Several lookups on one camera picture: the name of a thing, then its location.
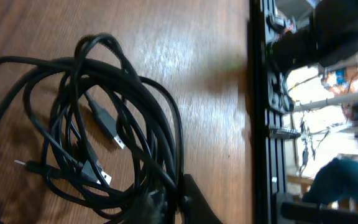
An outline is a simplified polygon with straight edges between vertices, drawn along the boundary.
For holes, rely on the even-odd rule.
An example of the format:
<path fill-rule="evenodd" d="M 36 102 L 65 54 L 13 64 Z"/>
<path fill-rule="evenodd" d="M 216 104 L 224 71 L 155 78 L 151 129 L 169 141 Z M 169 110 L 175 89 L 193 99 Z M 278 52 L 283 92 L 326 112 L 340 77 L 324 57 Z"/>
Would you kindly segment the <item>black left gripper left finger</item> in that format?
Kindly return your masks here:
<path fill-rule="evenodd" d="M 164 190 L 144 195 L 123 224 L 163 224 L 166 221 L 167 201 Z"/>

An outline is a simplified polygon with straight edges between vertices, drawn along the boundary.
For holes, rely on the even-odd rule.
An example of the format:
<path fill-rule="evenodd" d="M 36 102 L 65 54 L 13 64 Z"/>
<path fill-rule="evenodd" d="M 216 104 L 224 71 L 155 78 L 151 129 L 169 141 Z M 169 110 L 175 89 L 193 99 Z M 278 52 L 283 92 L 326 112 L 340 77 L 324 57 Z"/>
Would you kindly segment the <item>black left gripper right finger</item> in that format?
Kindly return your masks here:
<path fill-rule="evenodd" d="M 222 224 L 190 174 L 183 176 L 178 205 L 184 224 Z"/>

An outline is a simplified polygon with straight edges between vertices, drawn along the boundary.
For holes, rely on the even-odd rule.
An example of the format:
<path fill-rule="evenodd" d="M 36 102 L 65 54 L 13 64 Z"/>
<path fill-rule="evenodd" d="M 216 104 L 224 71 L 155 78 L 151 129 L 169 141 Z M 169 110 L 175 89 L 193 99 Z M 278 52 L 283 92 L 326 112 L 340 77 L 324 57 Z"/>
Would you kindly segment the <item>person in blue jeans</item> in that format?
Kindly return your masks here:
<path fill-rule="evenodd" d="M 358 162 L 335 158 L 318 171 L 301 200 L 328 205 L 345 198 L 352 198 L 358 204 Z"/>

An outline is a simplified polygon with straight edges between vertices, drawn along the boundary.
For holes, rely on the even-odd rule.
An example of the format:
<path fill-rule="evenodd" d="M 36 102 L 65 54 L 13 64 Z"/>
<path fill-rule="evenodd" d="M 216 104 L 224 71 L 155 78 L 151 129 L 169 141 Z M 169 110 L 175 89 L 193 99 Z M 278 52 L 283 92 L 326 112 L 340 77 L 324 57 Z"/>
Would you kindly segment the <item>black aluminium frame rail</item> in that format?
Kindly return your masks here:
<path fill-rule="evenodd" d="M 285 199 L 291 199 L 287 187 L 285 168 L 285 142 L 270 137 L 270 128 L 281 128 L 283 116 L 270 105 L 275 98 L 269 98 L 269 78 L 275 82 L 271 71 L 266 44 L 274 37 L 267 19 L 273 14 L 275 2 L 269 0 L 250 1 L 248 30 L 249 68 L 253 89 L 252 138 L 254 171 L 254 219 L 256 223 L 293 223 L 281 214 Z"/>

